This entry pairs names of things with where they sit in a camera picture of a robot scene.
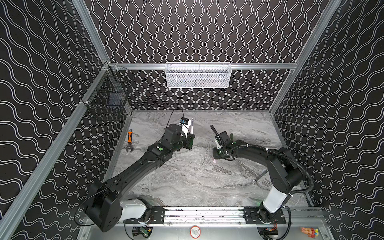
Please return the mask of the pink pen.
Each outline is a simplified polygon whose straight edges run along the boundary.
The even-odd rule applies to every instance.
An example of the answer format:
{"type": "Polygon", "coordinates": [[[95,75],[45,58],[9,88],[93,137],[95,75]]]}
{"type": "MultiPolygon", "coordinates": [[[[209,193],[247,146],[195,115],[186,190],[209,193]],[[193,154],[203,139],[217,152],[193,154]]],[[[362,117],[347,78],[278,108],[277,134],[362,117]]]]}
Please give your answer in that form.
{"type": "Polygon", "coordinates": [[[190,124],[190,134],[193,134],[194,133],[194,119],[191,120],[191,124],[190,124]]]}

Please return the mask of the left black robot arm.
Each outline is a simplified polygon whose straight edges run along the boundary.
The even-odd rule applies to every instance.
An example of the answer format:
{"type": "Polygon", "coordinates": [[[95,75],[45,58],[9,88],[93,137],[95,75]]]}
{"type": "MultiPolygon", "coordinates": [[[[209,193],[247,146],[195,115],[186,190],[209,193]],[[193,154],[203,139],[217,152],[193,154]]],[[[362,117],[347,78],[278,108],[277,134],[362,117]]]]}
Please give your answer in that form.
{"type": "Polygon", "coordinates": [[[90,185],[83,204],[85,214],[103,233],[125,220],[134,219],[146,224],[149,219],[148,206],[141,200],[124,200],[123,196],[145,176],[171,159],[174,152],[182,148],[192,149],[194,138],[188,127],[176,124],[166,127],[161,139],[150,145],[139,160],[115,177],[90,185]]]}

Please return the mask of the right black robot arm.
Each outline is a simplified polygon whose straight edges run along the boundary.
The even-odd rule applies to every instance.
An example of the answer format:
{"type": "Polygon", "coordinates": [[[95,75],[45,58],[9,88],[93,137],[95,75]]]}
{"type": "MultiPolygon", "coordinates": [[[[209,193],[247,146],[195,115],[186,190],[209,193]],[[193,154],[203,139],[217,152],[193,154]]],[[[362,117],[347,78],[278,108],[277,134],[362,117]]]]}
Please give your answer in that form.
{"type": "Polygon", "coordinates": [[[293,188],[306,176],[285,149],[268,149],[262,146],[233,140],[226,131],[215,133],[217,147],[213,148],[216,160],[233,161],[242,158],[256,162],[267,168],[272,188],[259,206],[260,215],[275,214],[283,206],[293,188]]]}

